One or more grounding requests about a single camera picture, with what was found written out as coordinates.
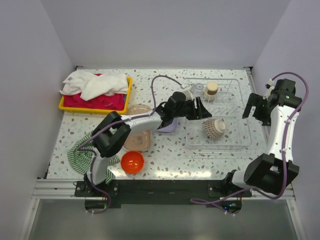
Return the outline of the patterned ceramic bowl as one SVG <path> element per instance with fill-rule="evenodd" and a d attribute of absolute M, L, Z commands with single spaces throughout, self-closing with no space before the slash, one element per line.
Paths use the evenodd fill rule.
<path fill-rule="evenodd" d="M 210 118 L 204 122 L 204 130 L 212 140 L 222 137 L 226 131 L 225 121 L 221 118 Z"/>

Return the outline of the clear glass cup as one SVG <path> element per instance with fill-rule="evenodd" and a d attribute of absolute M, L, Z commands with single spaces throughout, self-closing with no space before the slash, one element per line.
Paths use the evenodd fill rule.
<path fill-rule="evenodd" d="M 201 97 L 204 92 L 204 85 L 202 83 L 196 83 L 192 87 L 192 94 L 195 97 Z"/>

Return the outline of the beige brown ceramic cup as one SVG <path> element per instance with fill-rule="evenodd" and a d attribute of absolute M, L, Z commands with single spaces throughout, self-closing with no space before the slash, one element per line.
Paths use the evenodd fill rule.
<path fill-rule="evenodd" d="M 219 85 L 215 81 L 210 81 L 206 84 L 203 91 L 203 99 L 212 102 L 216 99 L 219 90 Z"/>

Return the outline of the white wire dish rack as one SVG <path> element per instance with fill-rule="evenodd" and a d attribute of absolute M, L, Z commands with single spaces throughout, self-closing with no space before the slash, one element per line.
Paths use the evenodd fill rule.
<path fill-rule="evenodd" d="M 209 82 L 218 84 L 218 92 L 214 101 L 200 97 L 204 107 L 212 114 L 213 119 L 223 119 L 226 130 L 217 140 L 209 138 L 201 120 L 186 121 L 186 143 L 199 149 L 242 149 L 251 144 L 251 134 L 248 121 L 242 119 L 244 103 L 240 84 L 236 79 L 186 78 L 184 85 L 201 83 L 204 89 Z"/>

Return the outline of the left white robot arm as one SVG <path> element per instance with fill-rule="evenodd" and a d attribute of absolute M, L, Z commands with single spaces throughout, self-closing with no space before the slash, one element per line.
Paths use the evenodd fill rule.
<path fill-rule="evenodd" d="M 144 114 L 120 115 L 115 111 L 109 113 L 89 139 L 95 150 L 89 170 L 84 175 L 86 191 L 92 196 L 99 196 L 103 192 L 103 182 L 107 179 L 107 163 L 121 150 L 129 135 L 147 130 L 162 130 L 177 118 L 194 121 L 211 117 L 212 114 L 199 97 L 187 100 L 186 95 L 179 91 Z"/>

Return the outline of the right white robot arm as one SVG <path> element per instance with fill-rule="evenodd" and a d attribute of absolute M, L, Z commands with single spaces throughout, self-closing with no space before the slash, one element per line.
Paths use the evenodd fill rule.
<path fill-rule="evenodd" d="M 302 98 L 296 96 L 296 83 L 289 79 L 270 80 L 265 95 L 249 95 L 242 118 L 253 117 L 270 127 L 266 150 L 243 171 L 233 170 L 223 180 L 223 192 L 230 197 L 241 189 L 256 189 L 275 196 L 298 176 L 293 163 L 292 142 Z"/>

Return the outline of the purple square plate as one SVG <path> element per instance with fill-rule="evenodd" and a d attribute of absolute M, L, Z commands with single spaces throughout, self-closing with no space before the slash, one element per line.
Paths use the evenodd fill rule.
<path fill-rule="evenodd" d="M 174 118 L 172 123 L 166 127 L 158 128 L 155 131 L 160 133 L 172 133 L 174 132 L 178 127 L 178 119 Z"/>

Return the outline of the clear brown glass plate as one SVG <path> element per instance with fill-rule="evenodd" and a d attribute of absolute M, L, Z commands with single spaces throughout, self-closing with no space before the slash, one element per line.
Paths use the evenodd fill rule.
<path fill-rule="evenodd" d="M 145 104 L 134 104 L 131 105 L 126 112 L 126 115 L 132 116 L 132 115 L 145 115 L 149 112 L 151 112 L 153 109 Z"/>

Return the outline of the brown square plate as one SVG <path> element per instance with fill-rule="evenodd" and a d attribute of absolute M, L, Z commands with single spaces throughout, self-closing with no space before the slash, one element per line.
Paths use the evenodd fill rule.
<path fill-rule="evenodd" d="M 151 136 L 151 130 L 130 134 L 126 139 L 123 148 L 126 151 L 146 152 L 151 146 Z"/>

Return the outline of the magenta cloth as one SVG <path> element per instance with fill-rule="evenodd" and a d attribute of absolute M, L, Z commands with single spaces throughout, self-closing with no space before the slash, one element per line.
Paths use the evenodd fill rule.
<path fill-rule="evenodd" d="M 65 107 L 122 111 L 128 89 L 124 73 L 107 75 L 77 70 L 63 81 L 60 94 Z"/>

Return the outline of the orange plastic bowl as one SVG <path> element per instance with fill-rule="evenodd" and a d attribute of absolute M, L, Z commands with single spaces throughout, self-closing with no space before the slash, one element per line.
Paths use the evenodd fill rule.
<path fill-rule="evenodd" d="M 143 169 L 145 159 L 138 151 L 128 151 L 122 156 L 120 165 L 126 174 L 137 174 Z"/>

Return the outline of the white towel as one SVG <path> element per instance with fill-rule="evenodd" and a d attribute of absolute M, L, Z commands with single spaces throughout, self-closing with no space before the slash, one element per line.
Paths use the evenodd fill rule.
<path fill-rule="evenodd" d="M 113 96 L 128 93 L 127 76 L 124 73 L 117 75 L 95 75 L 85 70 L 72 72 L 64 81 L 60 93 L 65 96 L 80 94 L 84 101 L 99 96 Z"/>

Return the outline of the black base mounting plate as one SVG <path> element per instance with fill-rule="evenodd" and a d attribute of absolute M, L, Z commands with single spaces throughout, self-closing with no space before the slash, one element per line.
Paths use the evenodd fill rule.
<path fill-rule="evenodd" d="M 73 182 L 74 196 L 85 198 L 86 210 L 104 209 L 108 199 L 102 192 L 86 184 L 87 181 Z M 241 188 L 223 180 L 112 180 L 109 185 L 101 183 L 98 188 L 110 195 L 110 209 L 120 209 L 122 205 L 190 205 L 190 199 L 216 201 L 235 193 Z M 240 193 L 218 203 L 225 210 L 240 210 L 241 198 L 250 198 L 250 192 Z"/>

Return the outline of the green striped cloth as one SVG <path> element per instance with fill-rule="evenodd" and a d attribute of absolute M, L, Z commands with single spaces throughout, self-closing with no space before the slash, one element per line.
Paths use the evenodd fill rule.
<path fill-rule="evenodd" d="M 75 144 L 68 150 L 67 159 L 71 168 L 79 174 L 86 174 L 90 170 L 90 166 L 94 157 L 94 153 L 91 151 L 82 151 L 79 150 L 80 146 L 88 141 L 92 136 L 93 131 L 87 133 L 84 137 L 75 142 Z M 113 166 L 120 162 L 120 158 L 117 155 L 114 155 L 107 161 L 107 166 L 102 167 L 102 179 L 108 185 L 115 175 L 111 170 L 108 169 L 108 166 Z"/>

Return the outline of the yellow plastic tray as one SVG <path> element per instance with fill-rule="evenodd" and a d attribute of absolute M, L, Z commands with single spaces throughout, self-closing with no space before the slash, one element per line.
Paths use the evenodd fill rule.
<path fill-rule="evenodd" d="M 58 108 L 69 113 L 83 113 L 106 115 L 112 111 L 123 115 L 129 107 L 129 97 L 132 90 L 133 79 L 127 77 L 128 90 L 127 94 L 115 94 L 113 96 L 101 95 L 89 101 L 81 98 L 81 93 L 74 95 L 63 95 L 59 102 Z"/>

